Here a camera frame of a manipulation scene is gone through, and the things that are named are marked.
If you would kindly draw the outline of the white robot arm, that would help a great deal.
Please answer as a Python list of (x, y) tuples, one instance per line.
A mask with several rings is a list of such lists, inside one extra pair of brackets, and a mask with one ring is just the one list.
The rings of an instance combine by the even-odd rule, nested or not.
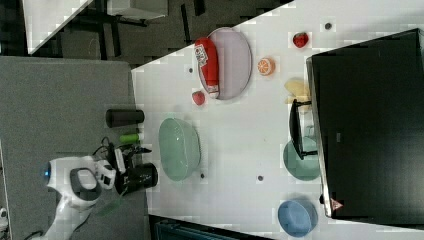
[(73, 232), (88, 220), (103, 191), (114, 189), (118, 197), (102, 207), (100, 216), (118, 209), (126, 195), (157, 184), (158, 172), (153, 164), (130, 162), (143, 148), (109, 144), (105, 150), (103, 156), (94, 153), (62, 157), (48, 163), (44, 171), (47, 187), (60, 196), (56, 214), (46, 232), (25, 240), (70, 240)]

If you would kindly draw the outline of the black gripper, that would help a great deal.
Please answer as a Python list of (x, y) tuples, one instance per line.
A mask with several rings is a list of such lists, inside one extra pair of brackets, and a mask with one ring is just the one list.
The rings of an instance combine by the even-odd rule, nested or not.
[(150, 149), (135, 144), (122, 145), (116, 148), (120, 148), (123, 153), (126, 170), (132, 167), (131, 160), (135, 154), (144, 154), (152, 152), (152, 150)]

